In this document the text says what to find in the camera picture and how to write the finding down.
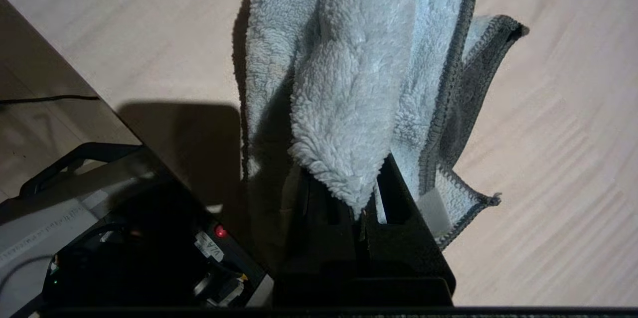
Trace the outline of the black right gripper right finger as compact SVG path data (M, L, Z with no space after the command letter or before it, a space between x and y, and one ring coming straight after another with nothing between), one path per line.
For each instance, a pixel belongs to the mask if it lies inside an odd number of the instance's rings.
M416 207L392 155L377 177L381 209L371 198L362 215L364 285L383 306L451 306L455 277ZM378 214L385 214L380 223Z

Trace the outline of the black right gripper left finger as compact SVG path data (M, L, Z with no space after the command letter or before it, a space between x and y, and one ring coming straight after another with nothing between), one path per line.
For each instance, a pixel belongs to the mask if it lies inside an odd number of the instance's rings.
M287 177L292 205L284 259L274 282L276 306L344 306L357 275L350 207L299 165Z

